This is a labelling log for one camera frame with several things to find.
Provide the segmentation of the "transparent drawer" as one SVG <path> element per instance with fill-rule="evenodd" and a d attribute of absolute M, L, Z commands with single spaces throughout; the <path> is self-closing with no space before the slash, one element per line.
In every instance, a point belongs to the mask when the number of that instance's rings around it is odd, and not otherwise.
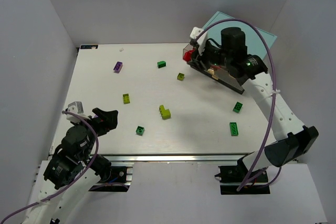
<path fill-rule="evenodd" d="M 202 55 L 199 55 L 198 50 L 194 48 L 192 45 L 188 44 L 183 49 L 183 54 L 188 50 L 194 50 L 192 54 L 192 60 L 189 62 L 186 62 L 190 67 L 196 70 L 199 70 L 199 71 L 207 70 L 209 68 L 209 59 L 206 53 L 202 53 Z"/>

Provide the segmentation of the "red long lego brick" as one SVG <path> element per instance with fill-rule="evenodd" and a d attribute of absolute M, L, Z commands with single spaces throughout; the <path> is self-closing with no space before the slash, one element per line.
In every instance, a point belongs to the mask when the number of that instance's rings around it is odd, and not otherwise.
<path fill-rule="evenodd" d="M 186 62 L 189 62 L 192 60 L 192 54 L 193 54 L 194 50 L 188 50 L 183 54 L 183 60 Z"/>

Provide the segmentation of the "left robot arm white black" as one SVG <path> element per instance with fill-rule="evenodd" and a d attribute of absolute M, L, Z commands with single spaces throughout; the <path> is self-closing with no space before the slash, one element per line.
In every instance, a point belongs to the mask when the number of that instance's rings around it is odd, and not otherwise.
<path fill-rule="evenodd" d="M 94 184 L 110 178 L 110 161 L 92 150 L 98 150 L 100 136 L 117 127 L 118 111 L 92 111 L 94 118 L 72 108 L 64 111 L 73 126 L 56 147 L 44 171 L 38 201 L 29 205 L 24 223 L 64 222 Z"/>

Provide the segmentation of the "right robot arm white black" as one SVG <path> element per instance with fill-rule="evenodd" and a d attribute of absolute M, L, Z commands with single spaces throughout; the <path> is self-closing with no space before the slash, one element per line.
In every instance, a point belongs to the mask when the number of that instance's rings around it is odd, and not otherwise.
<path fill-rule="evenodd" d="M 207 32 L 194 27 L 190 34 L 193 50 L 187 63 L 219 77 L 220 71 L 235 79 L 255 101 L 268 120 L 267 133 L 275 142 L 262 143 L 261 149 L 237 161 L 236 169 L 245 180 L 269 166 L 282 167 L 305 154 L 319 133 L 307 127 L 290 109 L 274 87 L 274 78 L 258 55 L 248 53 L 246 35 L 239 27 L 221 31 L 221 43 L 214 43 Z"/>

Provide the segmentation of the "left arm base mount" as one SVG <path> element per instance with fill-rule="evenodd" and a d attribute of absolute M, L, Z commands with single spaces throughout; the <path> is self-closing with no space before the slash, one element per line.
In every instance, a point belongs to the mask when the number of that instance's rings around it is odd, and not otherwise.
<path fill-rule="evenodd" d="M 126 193 L 132 182 L 134 162 L 116 156 L 106 156 L 111 163 L 109 177 L 93 185 L 90 192 Z"/>

